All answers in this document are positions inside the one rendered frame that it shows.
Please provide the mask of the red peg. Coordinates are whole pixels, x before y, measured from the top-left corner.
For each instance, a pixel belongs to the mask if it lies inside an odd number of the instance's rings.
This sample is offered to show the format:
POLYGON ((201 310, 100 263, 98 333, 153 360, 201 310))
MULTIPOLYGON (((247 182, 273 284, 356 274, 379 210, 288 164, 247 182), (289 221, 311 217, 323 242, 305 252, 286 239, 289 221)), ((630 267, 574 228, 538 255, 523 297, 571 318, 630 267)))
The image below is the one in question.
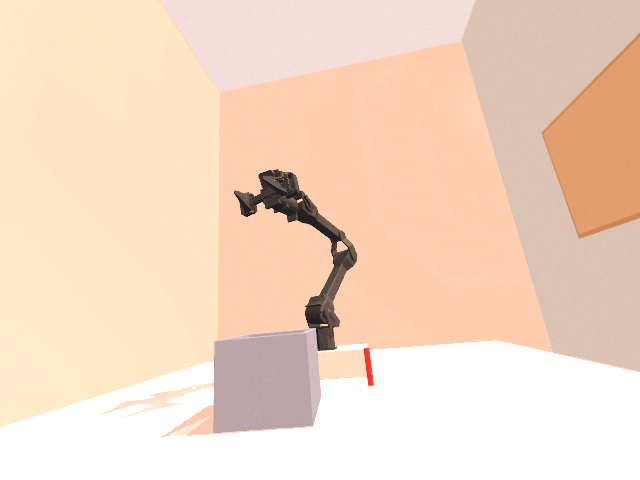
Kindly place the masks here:
POLYGON ((364 349, 368 386, 373 386, 374 380, 373 380, 373 372, 372 372, 372 365, 371 365, 370 349, 369 348, 363 348, 363 349, 364 349))

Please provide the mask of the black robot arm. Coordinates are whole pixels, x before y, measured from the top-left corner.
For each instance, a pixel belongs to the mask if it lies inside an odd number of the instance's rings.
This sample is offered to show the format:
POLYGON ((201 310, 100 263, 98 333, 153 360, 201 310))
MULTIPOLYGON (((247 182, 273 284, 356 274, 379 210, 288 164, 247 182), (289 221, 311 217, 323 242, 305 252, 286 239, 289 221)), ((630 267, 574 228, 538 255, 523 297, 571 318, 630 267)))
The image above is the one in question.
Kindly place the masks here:
MULTIPOLYGON (((279 177, 285 173, 289 172, 275 169, 259 173, 258 178, 262 187, 260 193, 270 188, 270 186, 263 181, 262 176, 279 177)), ((316 328, 318 351, 336 350, 334 328, 340 326, 340 319, 334 313, 335 307, 333 301, 346 272, 357 262, 357 253, 353 243, 346 238, 344 231, 339 230, 324 218, 318 212, 317 206, 309 199, 303 190, 301 190, 298 195, 291 197, 290 200, 289 208, 284 212, 280 212, 287 216, 287 222, 297 220, 301 223, 309 224, 331 241, 331 254, 333 256, 332 262, 334 267, 320 295, 311 297, 305 306, 307 307, 305 309, 305 318, 309 329, 316 328), (302 201, 297 202, 299 199, 302 199, 302 201), (348 249, 338 252, 337 242, 339 241, 346 245, 348 249), (327 324, 328 326, 321 326, 321 324, 327 324)))

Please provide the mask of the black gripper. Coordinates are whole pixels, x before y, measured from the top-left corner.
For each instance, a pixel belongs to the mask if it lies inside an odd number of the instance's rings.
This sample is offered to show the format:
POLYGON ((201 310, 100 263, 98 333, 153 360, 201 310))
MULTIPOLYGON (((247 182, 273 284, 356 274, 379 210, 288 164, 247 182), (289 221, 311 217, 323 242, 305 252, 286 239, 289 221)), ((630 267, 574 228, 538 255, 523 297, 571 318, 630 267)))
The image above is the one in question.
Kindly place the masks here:
POLYGON ((274 213, 284 212, 290 206, 290 198, 300 192, 297 176, 292 172, 279 177, 262 176, 262 179, 270 188, 256 196, 249 191, 242 193, 234 190, 234 195, 239 200, 241 215, 249 217, 257 213, 257 204, 262 202, 267 210, 272 208, 274 213))

